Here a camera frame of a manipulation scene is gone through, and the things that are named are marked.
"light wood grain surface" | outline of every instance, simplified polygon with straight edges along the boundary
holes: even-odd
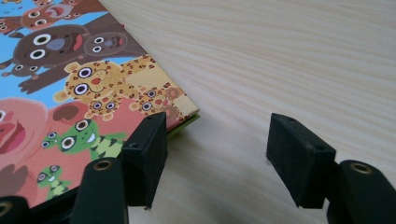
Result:
[[[201,108],[131,223],[327,223],[265,159],[274,112],[396,186],[395,1],[101,2]]]

